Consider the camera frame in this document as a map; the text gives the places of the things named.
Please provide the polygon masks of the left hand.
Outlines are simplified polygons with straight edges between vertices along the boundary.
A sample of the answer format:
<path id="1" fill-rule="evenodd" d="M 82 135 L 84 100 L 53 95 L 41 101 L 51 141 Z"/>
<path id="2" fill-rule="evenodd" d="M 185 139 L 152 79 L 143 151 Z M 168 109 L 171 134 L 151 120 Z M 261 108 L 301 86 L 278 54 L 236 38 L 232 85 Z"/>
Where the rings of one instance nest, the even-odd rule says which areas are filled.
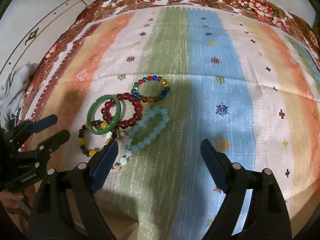
<path id="1" fill-rule="evenodd" d="M 19 201 L 23 200 L 24 193 L 12 193 L 8 190 L 3 190 L 0 192 L 1 203 L 6 209 L 19 209 Z"/>

